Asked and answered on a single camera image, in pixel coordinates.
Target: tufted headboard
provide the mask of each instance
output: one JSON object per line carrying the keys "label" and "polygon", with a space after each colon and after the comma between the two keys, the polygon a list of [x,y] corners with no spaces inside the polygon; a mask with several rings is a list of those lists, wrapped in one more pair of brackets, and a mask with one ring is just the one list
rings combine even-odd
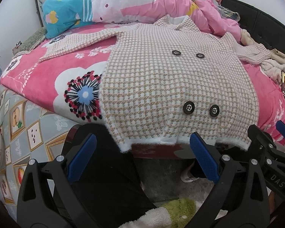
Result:
{"label": "tufted headboard", "polygon": [[240,14],[240,27],[246,29],[257,43],[285,54],[285,26],[281,22],[238,0],[222,0],[221,5]]}

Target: gray floor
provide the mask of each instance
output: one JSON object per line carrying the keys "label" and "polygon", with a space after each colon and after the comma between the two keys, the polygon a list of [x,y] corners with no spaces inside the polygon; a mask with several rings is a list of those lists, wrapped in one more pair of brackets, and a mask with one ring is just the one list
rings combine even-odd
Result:
{"label": "gray floor", "polygon": [[184,183],[180,179],[181,172],[191,164],[192,160],[156,160],[135,159],[141,180],[145,185],[145,193],[156,203],[177,198],[188,198],[204,201],[213,187],[207,179],[198,179]]}

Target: black button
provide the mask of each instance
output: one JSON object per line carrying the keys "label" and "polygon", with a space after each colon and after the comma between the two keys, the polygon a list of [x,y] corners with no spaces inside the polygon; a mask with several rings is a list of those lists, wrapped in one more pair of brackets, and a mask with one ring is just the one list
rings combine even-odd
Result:
{"label": "black button", "polygon": [[209,109],[210,116],[217,117],[219,115],[219,106],[214,104]]}
{"label": "black button", "polygon": [[187,115],[192,114],[194,112],[194,109],[195,109],[195,105],[193,102],[187,101],[186,103],[184,103],[183,111],[185,114]]}
{"label": "black button", "polygon": [[196,57],[197,57],[197,58],[200,58],[200,59],[203,59],[203,58],[205,58],[205,55],[202,54],[202,53],[197,53],[197,54],[196,54]]}
{"label": "black button", "polygon": [[172,54],[173,54],[173,55],[181,55],[181,52],[178,51],[178,50],[173,50],[173,51],[172,51]]}

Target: pink bedsheet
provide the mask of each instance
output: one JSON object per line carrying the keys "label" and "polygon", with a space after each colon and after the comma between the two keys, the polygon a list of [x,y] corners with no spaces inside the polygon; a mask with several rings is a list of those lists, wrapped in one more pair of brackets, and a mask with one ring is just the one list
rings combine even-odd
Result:
{"label": "pink bedsheet", "polygon": [[[91,33],[113,26],[123,25],[97,23],[72,29],[52,40],[45,40],[30,54],[13,59],[2,74],[1,84],[37,105],[76,122],[102,123],[98,103],[99,83],[106,61],[116,43],[115,37],[41,63],[38,60],[46,53],[48,45],[71,33]],[[263,74],[259,66],[243,64],[259,100],[258,127],[284,145],[285,140],[275,129],[278,120],[285,123],[285,99],[280,87]],[[70,88],[70,82],[75,82],[77,88]],[[80,105],[74,105],[74,101],[78,101]]]}

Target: metal screw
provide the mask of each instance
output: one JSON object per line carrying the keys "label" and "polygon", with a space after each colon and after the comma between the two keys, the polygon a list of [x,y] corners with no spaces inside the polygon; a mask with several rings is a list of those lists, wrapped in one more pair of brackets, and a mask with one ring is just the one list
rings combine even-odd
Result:
{"label": "metal screw", "polygon": [[61,161],[64,160],[64,156],[63,156],[63,155],[59,155],[59,156],[57,156],[56,160],[57,160],[58,162],[61,162]]}
{"label": "metal screw", "polygon": [[29,165],[33,165],[33,164],[35,164],[35,162],[36,162],[36,160],[31,159],[28,163],[29,163]]}
{"label": "metal screw", "polygon": [[254,165],[257,165],[257,160],[256,159],[252,159],[251,163],[254,164]]}
{"label": "metal screw", "polygon": [[224,154],[224,155],[222,156],[222,159],[225,160],[225,161],[229,161],[229,160],[230,160],[230,157],[229,157],[229,155]]}

